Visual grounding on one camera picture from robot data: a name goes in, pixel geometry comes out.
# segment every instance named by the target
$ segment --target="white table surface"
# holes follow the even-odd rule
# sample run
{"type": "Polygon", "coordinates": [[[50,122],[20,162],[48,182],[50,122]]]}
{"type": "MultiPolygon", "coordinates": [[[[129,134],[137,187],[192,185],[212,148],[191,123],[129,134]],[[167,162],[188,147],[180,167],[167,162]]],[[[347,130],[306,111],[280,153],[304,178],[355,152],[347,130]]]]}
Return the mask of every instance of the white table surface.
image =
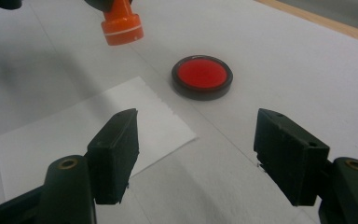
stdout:
{"type": "Polygon", "coordinates": [[[0,9],[0,134],[140,76],[198,139],[134,176],[123,204],[98,206],[99,223],[318,223],[318,205],[292,207],[255,166],[257,109],[319,137],[330,160],[358,158],[358,40],[250,0],[132,9],[145,37],[119,47],[106,46],[101,13],[81,0],[0,9]],[[194,54],[230,66],[226,96],[197,102],[172,90],[173,65],[194,54]]]}

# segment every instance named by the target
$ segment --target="white object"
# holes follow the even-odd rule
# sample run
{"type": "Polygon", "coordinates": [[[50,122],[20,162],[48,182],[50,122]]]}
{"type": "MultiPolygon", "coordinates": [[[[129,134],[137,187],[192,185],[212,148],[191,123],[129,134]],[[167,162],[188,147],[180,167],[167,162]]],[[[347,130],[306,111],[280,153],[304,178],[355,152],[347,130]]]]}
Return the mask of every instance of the white object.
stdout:
{"type": "Polygon", "coordinates": [[[6,200],[43,184],[48,166],[87,145],[117,112],[138,110],[141,172],[195,138],[187,125],[137,77],[50,117],[0,135],[0,169],[6,200]]]}

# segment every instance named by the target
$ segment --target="orange object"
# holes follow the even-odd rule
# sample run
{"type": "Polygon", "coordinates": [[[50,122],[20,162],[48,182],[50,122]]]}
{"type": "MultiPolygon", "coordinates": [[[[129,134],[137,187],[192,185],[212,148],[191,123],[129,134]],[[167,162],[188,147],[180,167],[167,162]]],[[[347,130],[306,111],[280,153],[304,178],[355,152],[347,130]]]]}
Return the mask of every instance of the orange object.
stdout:
{"type": "Polygon", "coordinates": [[[129,0],[115,0],[110,12],[103,13],[103,33],[108,45],[122,45],[144,37],[141,19],[133,14],[129,0]]]}

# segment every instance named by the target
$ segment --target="sheet of paper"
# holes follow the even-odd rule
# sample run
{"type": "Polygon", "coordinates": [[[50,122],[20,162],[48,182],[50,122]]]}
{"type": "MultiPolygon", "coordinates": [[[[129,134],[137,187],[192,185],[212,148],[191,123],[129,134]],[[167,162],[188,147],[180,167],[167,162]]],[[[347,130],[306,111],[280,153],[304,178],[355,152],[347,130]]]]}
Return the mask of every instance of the sheet of paper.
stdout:
{"type": "Polygon", "coordinates": [[[50,117],[0,135],[0,169],[7,200],[43,184],[48,166],[87,145],[117,112],[138,110],[140,155],[131,175],[196,135],[136,77],[50,117]]]}

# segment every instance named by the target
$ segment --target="black object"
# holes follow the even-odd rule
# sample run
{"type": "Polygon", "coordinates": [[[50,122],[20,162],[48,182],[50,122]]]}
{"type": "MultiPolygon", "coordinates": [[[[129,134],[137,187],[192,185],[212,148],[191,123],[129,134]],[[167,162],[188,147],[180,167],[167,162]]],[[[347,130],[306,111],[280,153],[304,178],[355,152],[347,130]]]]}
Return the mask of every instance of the black object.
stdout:
{"type": "Polygon", "coordinates": [[[322,224],[358,224],[358,160],[327,160],[329,147],[285,115],[259,109],[255,152],[294,206],[322,198],[322,224]]]}
{"type": "Polygon", "coordinates": [[[172,84],[185,97],[208,101],[225,95],[233,75],[228,65],[211,56],[196,55],[179,61],[172,69],[172,84]]]}
{"type": "Polygon", "coordinates": [[[114,0],[85,0],[91,7],[103,12],[109,12],[112,9],[114,0]]]}
{"type": "Polygon", "coordinates": [[[13,10],[22,6],[22,0],[0,0],[0,8],[13,10]]]}
{"type": "Polygon", "coordinates": [[[114,204],[128,186],[139,153],[136,115],[136,109],[115,114],[85,157],[53,162],[43,186],[0,204],[0,224],[96,223],[94,197],[96,203],[114,204]]]}

